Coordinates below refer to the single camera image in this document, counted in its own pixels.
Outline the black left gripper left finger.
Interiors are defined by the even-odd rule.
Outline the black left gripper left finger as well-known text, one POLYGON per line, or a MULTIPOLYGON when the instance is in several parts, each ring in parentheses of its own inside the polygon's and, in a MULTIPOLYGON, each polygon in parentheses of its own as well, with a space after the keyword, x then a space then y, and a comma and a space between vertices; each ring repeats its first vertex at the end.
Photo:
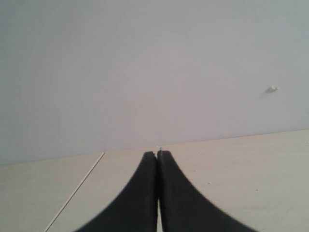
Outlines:
POLYGON ((145 152, 133 176, 118 196, 79 232, 157 231, 157 161, 145 152))

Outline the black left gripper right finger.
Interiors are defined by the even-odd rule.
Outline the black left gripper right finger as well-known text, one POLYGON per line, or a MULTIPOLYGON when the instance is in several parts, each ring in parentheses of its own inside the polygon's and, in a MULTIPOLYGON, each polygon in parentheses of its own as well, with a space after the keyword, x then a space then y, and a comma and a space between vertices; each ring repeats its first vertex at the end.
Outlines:
POLYGON ((253 232, 206 199, 181 171, 170 151, 157 153, 164 232, 253 232))

